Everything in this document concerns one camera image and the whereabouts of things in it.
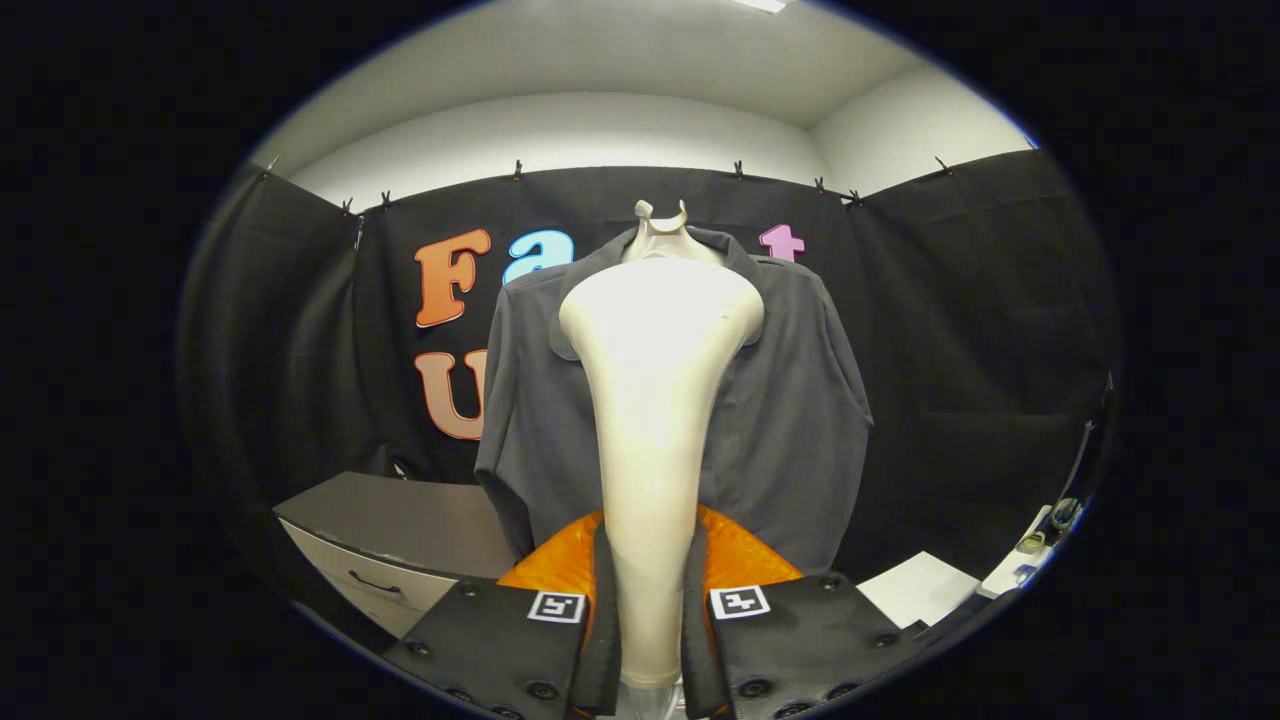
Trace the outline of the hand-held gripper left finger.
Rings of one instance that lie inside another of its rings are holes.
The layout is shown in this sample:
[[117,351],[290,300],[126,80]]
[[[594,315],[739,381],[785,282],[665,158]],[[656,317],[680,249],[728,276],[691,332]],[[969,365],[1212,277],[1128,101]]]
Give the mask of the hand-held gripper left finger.
[[603,511],[558,530],[498,580],[461,580],[387,662],[483,719],[614,712],[621,629]]

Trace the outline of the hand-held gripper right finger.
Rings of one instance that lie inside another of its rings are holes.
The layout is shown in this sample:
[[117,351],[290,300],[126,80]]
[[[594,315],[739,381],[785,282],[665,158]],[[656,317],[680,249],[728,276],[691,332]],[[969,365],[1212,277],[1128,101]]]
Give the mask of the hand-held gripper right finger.
[[800,573],[701,506],[680,637],[691,719],[817,719],[910,664],[931,642],[897,626],[836,571]]

